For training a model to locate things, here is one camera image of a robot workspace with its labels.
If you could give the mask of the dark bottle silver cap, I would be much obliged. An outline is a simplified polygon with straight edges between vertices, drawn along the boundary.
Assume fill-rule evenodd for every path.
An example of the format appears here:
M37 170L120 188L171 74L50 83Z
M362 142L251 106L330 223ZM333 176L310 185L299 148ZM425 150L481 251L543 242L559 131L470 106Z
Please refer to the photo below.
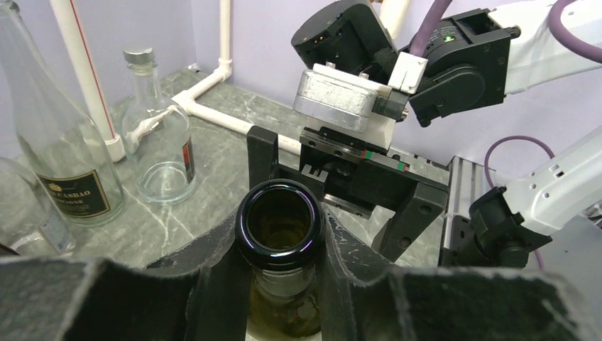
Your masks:
M303 340L321 331L317 263L326 217L299 182L273 179L250 189L235 220L236 245L252 269L248 333Z

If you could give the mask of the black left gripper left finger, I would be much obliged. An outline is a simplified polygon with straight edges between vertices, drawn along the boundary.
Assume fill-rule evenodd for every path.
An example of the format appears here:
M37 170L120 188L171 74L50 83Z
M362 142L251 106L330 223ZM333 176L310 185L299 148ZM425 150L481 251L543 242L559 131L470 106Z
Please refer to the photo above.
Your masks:
M235 217L143 269L110 259L1 258L2 340L243 340L249 270Z

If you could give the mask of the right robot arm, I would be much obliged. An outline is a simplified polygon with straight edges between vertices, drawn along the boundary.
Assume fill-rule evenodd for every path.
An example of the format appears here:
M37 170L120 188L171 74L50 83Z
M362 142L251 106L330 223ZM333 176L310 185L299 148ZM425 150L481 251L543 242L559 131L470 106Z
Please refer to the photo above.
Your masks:
M454 209L475 186L454 158L443 174L426 161L388 155L395 124L419 124L503 103L509 94L601 66L600 1L521 1L443 17L434 2L410 44L397 49L367 1L335 1L308 18L291 43L305 70L294 109L309 119L300 167L279 164L278 136L248 131L249 185L279 179L331 205L394 215L373 241L397 259L447 213L439 262L522 268L573 216L601 198L601 131L524 178L493 186Z

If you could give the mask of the clear frosted short bottle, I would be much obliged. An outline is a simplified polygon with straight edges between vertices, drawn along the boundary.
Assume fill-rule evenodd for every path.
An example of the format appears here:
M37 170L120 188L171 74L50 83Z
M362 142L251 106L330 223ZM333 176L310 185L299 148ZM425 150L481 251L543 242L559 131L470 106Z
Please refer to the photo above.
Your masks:
M3 156L1 246L21 256L66 256L76 246L70 225L33 172Z

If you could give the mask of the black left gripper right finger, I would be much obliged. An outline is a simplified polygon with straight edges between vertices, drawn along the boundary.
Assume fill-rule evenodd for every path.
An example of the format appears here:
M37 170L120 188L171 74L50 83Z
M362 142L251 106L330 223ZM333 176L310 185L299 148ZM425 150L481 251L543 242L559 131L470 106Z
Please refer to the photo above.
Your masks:
M600 340L601 321L558 274L402 267L325 212L323 340Z

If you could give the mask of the clear bottle green label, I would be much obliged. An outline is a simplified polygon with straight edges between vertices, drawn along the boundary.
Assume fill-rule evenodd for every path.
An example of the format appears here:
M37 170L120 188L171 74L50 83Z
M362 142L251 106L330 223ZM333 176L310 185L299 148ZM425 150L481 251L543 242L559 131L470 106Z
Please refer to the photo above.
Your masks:
M119 133L138 193L150 203L174 205L195 191L195 156L186 111L163 94L152 48L123 51L133 101Z

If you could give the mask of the clear bottle with dark label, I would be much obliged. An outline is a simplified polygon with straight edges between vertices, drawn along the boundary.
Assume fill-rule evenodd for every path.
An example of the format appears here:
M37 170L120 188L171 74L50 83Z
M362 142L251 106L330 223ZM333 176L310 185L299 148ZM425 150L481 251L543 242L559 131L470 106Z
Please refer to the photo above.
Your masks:
M114 220L125 199L104 140L49 71L15 1L1 2L1 66L18 143L45 194L75 225Z

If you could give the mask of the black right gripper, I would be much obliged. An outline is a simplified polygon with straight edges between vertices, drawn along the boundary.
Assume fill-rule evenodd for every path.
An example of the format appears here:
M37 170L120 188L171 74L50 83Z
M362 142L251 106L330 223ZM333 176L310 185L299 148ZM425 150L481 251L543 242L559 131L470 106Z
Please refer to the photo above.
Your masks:
M249 188L277 177L298 181L320 199L368 218L376 207L395 214L371 247L391 262L447 205L447 171L418 156L393 153L333 129L305 127L296 167L280 166L278 134L253 125L246 134Z

